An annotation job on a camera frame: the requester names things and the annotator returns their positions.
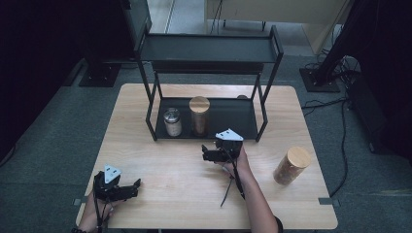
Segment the person's right hand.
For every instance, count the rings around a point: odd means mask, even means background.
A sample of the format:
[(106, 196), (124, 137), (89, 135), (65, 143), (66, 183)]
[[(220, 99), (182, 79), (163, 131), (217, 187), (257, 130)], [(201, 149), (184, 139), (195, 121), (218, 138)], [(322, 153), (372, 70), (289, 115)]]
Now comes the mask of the person's right hand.
[(241, 183), (248, 182), (252, 177), (253, 173), (251, 171), (247, 154), (244, 148), (241, 148), (239, 156), (234, 164), (226, 162), (222, 164), (223, 169), (232, 176), (238, 174), (238, 178)]

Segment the black two-tier metal rack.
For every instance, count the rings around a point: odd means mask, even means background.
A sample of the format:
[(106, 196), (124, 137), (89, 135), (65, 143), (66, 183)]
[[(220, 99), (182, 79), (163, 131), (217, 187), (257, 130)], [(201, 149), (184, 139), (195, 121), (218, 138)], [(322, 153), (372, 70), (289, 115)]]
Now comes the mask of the black two-tier metal rack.
[(258, 141), (267, 125), (265, 102), (274, 79), (266, 87), (260, 76), (266, 64), (275, 75), (284, 55), (276, 27), (267, 36), (145, 34), (135, 47), (139, 70), (149, 62), (160, 74), (254, 75), (249, 97), (210, 97), (207, 139), (230, 128), (247, 140)]

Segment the glass jar with wooden lid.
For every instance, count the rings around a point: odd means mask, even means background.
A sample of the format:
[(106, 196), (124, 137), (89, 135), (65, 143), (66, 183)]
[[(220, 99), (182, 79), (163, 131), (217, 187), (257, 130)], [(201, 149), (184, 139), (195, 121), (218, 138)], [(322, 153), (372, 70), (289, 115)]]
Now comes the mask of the glass jar with wooden lid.
[(289, 185), (311, 164), (311, 155), (303, 147), (291, 147), (273, 173), (274, 180)]
[(210, 101), (203, 96), (195, 96), (189, 101), (191, 129), (194, 135), (203, 137), (208, 131), (208, 113)]

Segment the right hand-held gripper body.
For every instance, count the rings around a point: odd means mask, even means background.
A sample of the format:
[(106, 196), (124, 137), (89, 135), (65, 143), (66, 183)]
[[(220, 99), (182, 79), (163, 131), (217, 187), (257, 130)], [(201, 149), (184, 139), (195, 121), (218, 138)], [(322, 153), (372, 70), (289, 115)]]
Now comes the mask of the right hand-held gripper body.
[(228, 128), (216, 134), (215, 146), (218, 150), (218, 161), (226, 162), (237, 158), (243, 146), (243, 137)]

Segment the person's left hand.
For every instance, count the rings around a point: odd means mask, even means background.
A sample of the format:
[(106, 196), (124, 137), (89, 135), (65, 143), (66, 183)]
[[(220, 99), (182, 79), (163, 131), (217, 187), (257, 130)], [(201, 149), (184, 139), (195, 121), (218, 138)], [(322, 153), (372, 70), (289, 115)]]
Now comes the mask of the person's left hand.
[(114, 214), (116, 206), (120, 204), (121, 201), (105, 204), (99, 199), (97, 199), (97, 203), (94, 203), (93, 197), (89, 196), (78, 229), (82, 233), (96, 233), (98, 218), (101, 217), (102, 220), (107, 220)]

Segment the black stand with square base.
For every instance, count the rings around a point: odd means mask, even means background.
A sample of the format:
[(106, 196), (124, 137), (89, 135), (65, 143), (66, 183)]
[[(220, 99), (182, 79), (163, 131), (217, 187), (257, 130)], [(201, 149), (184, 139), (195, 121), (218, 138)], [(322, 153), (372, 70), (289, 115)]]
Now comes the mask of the black stand with square base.
[(79, 86), (113, 87), (120, 71), (120, 64), (104, 63), (90, 50), (84, 50), (87, 64)]

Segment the black slanted stand with base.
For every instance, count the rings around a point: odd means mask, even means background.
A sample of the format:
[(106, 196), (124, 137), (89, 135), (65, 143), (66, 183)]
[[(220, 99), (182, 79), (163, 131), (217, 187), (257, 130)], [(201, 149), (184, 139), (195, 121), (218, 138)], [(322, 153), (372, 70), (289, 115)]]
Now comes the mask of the black slanted stand with base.
[(349, 30), (354, 26), (355, 20), (351, 17), (352, 11), (358, 6), (358, 0), (338, 0), (332, 15), (321, 24), (304, 23), (302, 28), (308, 38), (315, 54), (321, 54), (326, 44), (326, 39), (334, 31), (337, 24), (342, 24), (343, 29), (332, 43), (326, 58), (312, 67), (300, 68), (299, 73), (308, 92), (338, 92), (339, 88), (334, 82), (334, 69), (343, 57), (348, 54), (345, 43), (349, 38)]

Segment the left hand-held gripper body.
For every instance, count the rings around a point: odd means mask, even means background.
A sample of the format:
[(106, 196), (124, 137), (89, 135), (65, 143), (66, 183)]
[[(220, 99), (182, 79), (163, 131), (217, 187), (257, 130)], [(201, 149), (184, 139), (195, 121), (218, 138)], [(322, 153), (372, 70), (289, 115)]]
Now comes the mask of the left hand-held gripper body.
[(103, 171), (99, 171), (93, 179), (94, 197), (106, 202), (123, 200), (121, 189), (118, 186), (121, 170), (106, 164)]

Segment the dark tall cabinet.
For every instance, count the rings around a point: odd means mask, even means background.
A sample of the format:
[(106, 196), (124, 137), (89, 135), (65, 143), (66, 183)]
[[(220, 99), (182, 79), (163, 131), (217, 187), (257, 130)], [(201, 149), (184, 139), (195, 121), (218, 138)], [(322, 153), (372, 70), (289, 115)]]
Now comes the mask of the dark tall cabinet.
[(148, 0), (120, 0), (130, 37), (129, 59), (140, 58), (142, 44), (152, 28)]

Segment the black box on floor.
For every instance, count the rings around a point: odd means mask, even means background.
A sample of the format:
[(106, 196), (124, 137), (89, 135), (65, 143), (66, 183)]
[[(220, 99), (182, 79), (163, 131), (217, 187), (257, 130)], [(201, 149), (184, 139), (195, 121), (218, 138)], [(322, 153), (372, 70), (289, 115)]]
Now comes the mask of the black box on floor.
[(348, 94), (367, 134), (369, 149), (375, 153), (380, 152), (383, 149), (380, 134), (386, 118), (373, 93), (367, 83), (362, 78), (358, 78), (350, 85)]

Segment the black curtain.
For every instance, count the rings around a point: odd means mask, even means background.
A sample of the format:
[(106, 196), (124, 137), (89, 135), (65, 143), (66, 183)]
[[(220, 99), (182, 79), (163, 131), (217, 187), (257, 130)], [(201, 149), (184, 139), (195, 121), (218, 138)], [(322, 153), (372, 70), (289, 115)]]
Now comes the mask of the black curtain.
[(344, 33), (386, 119), (381, 145), (412, 162), (412, 0), (355, 0)]
[(120, 0), (0, 0), (0, 161), (84, 50), (116, 63), (129, 44)]

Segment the glass jar with silver lid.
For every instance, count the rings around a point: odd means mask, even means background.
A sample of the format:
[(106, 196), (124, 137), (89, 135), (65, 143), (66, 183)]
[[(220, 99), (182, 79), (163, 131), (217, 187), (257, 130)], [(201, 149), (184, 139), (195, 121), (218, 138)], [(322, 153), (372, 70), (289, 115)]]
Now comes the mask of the glass jar with silver lid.
[(169, 136), (177, 137), (182, 133), (180, 112), (176, 108), (168, 108), (163, 114), (166, 131)]

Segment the beige furniture panel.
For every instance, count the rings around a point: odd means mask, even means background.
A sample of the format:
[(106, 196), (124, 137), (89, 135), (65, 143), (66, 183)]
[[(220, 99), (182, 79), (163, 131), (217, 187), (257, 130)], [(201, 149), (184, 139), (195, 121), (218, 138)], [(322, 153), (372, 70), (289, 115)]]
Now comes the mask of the beige furniture panel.
[(310, 47), (319, 54), (337, 23), (343, 23), (351, 0), (204, 0), (204, 21), (221, 19), (301, 23)]

